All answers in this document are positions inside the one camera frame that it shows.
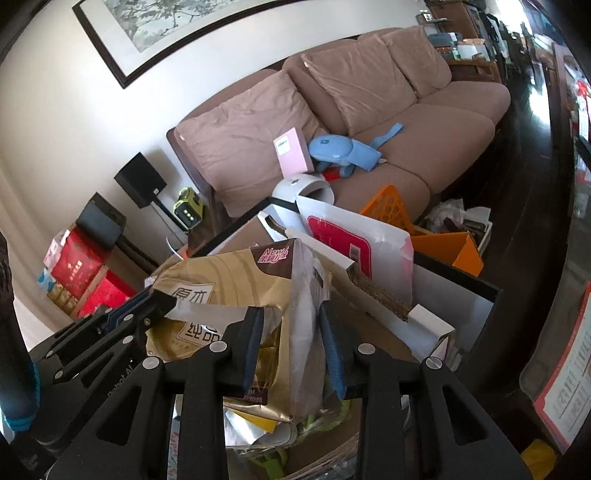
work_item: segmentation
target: framed painting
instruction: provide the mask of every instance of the framed painting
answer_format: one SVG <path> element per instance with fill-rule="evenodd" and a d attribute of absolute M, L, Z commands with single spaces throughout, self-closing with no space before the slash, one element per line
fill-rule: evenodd
<path fill-rule="evenodd" d="M 228 23 L 303 0 L 82 0 L 80 24 L 126 88 L 193 40 Z"/>

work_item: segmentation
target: wooden floor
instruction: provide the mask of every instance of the wooden floor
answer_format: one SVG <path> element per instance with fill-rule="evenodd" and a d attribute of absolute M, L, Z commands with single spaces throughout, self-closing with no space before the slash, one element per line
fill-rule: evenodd
<path fill-rule="evenodd" d="M 461 197 L 467 208 L 492 210 L 491 242 L 480 277 L 503 289 L 501 308 L 487 331 L 492 341 L 473 359 L 467 380 L 484 405 L 518 388 L 566 254 L 571 178 L 561 174 L 565 169 L 552 144 L 543 75 L 539 65 L 534 68 L 538 86 L 533 72 L 509 81 L 512 103 L 501 131 L 442 198 Z"/>

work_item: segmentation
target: sofa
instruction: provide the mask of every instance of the sofa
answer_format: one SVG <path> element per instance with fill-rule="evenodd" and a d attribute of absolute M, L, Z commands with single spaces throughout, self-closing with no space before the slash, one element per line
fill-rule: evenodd
<path fill-rule="evenodd" d="M 507 88 L 452 82 L 422 27 L 389 28 L 332 41 L 255 72 L 190 112 L 167 137 L 211 207 L 219 231 L 281 180 L 272 141 L 287 129 L 306 140 L 326 132 L 364 143 L 394 123 L 385 162 L 331 182 L 335 204 L 358 212 L 384 185 L 412 220 L 492 142 L 509 108 Z"/>

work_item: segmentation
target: metal screw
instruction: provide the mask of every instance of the metal screw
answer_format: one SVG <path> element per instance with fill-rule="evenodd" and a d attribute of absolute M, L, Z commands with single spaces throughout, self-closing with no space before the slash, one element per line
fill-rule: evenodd
<path fill-rule="evenodd" d="M 160 364 L 160 358 L 158 358 L 157 356 L 149 356 L 148 358 L 146 358 L 142 362 L 142 366 L 146 370 L 152 370 L 153 368 L 156 368 L 157 366 L 159 366 L 159 364 Z"/>
<path fill-rule="evenodd" d="M 364 355 L 372 355 L 375 353 L 375 347 L 371 343 L 362 343 L 357 347 L 357 350 Z"/>
<path fill-rule="evenodd" d="M 218 340 L 209 345 L 209 349 L 214 353 L 223 352 L 226 348 L 228 348 L 228 344 L 222 340 Z"/>
<path fill-rule="evenodd" d="M 429 358 L 427 358 L 425 360 L 425 364 L 431 370 L 439 370 L 443 366 L 443 362 L 441 361 L 441 359 L 437 358 L 436 356 L 430 356 Z"/>

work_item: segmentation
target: orange plastic basket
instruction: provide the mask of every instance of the orange plastic basket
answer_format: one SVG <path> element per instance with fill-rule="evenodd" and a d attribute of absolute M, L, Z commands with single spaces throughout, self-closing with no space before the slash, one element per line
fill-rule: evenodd
<path fill-rule="evenodd" d="M 468 233 L 434 234 L 416 228 L 410 221 L 404 202 L 394 185 L 386 185 L 359 213 L 406 230 L 412 237 L 413 247 L 417 252 L 476 277 L 482 271 L 483 263 L 478 249 Z"/>
<path fill-rule="evenodd" d="M 386 185 L 381 189 L 359 214 L 406 230 L 411 236 L 414 235 L 414 225 L 394 185 Z"/>

